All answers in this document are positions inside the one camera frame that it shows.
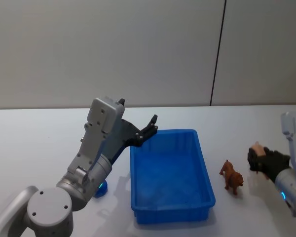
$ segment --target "brown toy dog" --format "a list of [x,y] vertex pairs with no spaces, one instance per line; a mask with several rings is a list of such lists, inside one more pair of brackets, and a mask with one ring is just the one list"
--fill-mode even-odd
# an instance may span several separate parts
[[222,175],[223,171],[225,172],[225,189],[228,190],[229,187],[232,187],[233,194],[237,195],[237,187],[243,186],[243,178],[241,174],[233,169],[232,163],[230,163],[228,160],[225,162],[225,164],[223,164],[219,174]]

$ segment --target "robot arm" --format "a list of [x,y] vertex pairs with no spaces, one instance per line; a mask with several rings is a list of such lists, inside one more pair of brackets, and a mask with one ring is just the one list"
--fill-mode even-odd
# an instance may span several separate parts
[[0,214],[0,237],[20,237],[26,227],[37,237],[69,237],[73,211],[86,206],[127,146],[141,146],[157,133],[157,116],[143,130],[122,119],[124,100],[108,97],[91,105],[79,152],[55,188],[31,186]]
[[266,174],[275,184],[275,187],[296,217],[296,112],[287,112],[281,115],[282,132],[290,145],[290,157],[277,151],[264,148],[265,155],[258,157],[249,149],[248,162],[250,169]]

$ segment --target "toy dog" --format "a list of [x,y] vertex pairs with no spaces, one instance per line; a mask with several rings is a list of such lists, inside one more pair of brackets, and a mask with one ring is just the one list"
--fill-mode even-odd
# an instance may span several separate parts
[[229,187],[232,187],[233,194],[237,195],[237,187],[243,186],[243,178],[241,174],[233,169],[232,163],[230,163],[228,160],[225,162],[225,164],[223,164],[223,167],[220,171],[221,175],[223,171],[225,172],[225,189],[228,190]]

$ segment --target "blue container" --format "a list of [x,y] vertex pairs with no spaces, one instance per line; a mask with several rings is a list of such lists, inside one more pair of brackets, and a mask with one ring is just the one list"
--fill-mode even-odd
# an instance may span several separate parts
[[195,130],[160,130],[130,154],[139,224],[207,220],[216,200]]

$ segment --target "table surface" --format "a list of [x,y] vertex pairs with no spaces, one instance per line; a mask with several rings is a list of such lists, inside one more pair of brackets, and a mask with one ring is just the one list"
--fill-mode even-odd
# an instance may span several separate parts
[[[280,115],[296,106],[127,108],[126,120],[144,127],[153,114],[159,129],[198,132],[216,197],[208,221],[138,225],[130,207],[130,155],[126,149],[107,178],[108,193],[74,213],[73,237],[296,237],[296,218],[271,181],[249,170],[255,142],[289,153]],[[88,109],[0,110],[0,207],[29,185],[54,187],[80,146]],[[235,197],[219,171],[228,159],[244,178]],[[23,237],[33,237],[27,229]]]

